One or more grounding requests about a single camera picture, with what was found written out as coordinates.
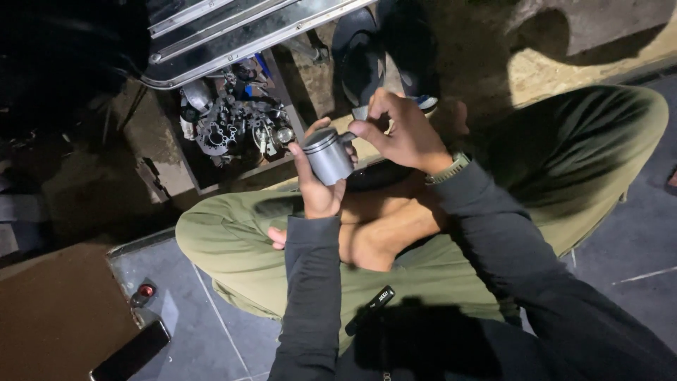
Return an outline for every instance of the person's right hand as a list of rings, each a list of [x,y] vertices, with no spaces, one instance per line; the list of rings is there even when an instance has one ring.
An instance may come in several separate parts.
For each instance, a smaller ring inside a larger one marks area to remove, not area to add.
[[[393,120],[387,135],[369,121],[354,121],[348,129],[371,143],[384,158],[430,175],[443,171],[454,162],[442,139],[413,100],[379,88],[370,101],[369,118],[378,120],[383,114]]]

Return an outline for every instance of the metal parts pile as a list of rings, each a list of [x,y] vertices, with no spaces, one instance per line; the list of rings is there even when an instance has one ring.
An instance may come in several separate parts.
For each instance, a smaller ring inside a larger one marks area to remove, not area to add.
[[[184,138],[195,140],[219,167],[282,156],[294,140],[284,105],[270,96],[268,78],[256,67],[247,60],[181,89]],[[254,89],[260,96],[250,95]]]

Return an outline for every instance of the dark long sleeve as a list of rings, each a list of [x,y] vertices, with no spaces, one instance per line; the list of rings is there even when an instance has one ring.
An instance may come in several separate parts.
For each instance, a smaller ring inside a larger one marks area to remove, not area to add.
[[[333,380],[341,328],[338,217],[289,217],[287,308],[269,380]]]
[[[677,357],[648,328],[576,279],[528,213],[476,163],[436,185],[459,244],[487,285],[514,297],[543,343],[590,380],[674,380]]]

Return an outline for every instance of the wristwatch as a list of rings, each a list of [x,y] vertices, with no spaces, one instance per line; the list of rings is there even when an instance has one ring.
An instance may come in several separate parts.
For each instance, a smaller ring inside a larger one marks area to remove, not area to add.
[[[449,167],[444,169],[442,172],[426,176],[425,183],[428,185],[439,184],[440,182],[455,176],[458,172],[461,172],[463,168],[470,164],[470,159],[468,159],[468,157],[462,152],[456,153],[452,157],[454,162]]]

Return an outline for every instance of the smartphone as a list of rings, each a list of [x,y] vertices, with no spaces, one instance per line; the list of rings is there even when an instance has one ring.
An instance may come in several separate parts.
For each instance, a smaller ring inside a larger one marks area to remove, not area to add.
[[[89,372],[91,381],[127,381],[169,343],[169,333],[155,320],[101,365]]]

